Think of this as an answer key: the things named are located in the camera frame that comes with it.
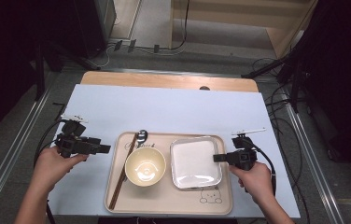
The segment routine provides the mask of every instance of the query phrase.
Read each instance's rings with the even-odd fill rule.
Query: square plate
[[[178,188],[202,188],[221,181],[221,166],[213,160],[213,155],[218,154],[213,137],[175,140],[170,145],[170,154],[173,182]]]

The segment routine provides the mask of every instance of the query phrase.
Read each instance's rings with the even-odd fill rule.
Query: bowl
[[[127,178],[137,186],[156,184],[164,175],[166,160],[154,147],[140,147],[132,152],[125,163]]]

